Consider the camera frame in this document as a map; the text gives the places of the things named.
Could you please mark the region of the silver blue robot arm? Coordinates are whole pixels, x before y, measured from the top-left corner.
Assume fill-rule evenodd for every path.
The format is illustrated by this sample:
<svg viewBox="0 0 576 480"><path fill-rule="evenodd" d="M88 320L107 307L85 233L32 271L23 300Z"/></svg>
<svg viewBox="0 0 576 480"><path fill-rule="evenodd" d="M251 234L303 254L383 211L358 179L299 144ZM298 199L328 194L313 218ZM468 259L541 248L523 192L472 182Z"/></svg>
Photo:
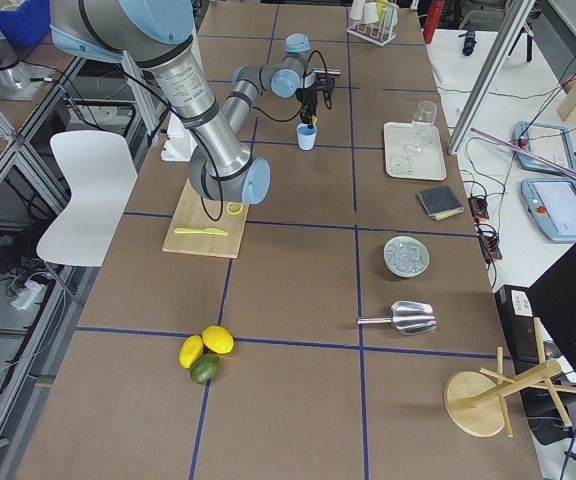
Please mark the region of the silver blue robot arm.
<svg viewBox="0 0 576 480"><path fill-rule="evenodd" d="M318 102L331 101L337 73L312 66L316 52L302 33L286 38L280 62L238 69L233 91L219 103L191 51L191 2L53 1L50 15L52 39L59 49L107 63L130 55L154 76L173 115L197 143L189 180L206 199L255 205L266 197L270 165L253 157L237 137L259 95L270 91L296 98L301 104L298 115L308 127L315 124Z"/></svg>

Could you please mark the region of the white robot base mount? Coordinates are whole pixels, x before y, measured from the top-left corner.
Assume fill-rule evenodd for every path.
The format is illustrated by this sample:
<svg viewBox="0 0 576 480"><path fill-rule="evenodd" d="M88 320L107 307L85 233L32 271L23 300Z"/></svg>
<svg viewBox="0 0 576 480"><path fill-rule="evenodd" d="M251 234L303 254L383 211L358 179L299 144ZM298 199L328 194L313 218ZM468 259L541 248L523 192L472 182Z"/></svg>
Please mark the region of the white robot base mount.
<svg viewBox="0 0 576 480"><path fill-rule="evenodd" d="M183 126L177 116L171 114L166 128L166 141L161 152L162 160L189 162L196 148L197 143L190 131Z"/></svg>

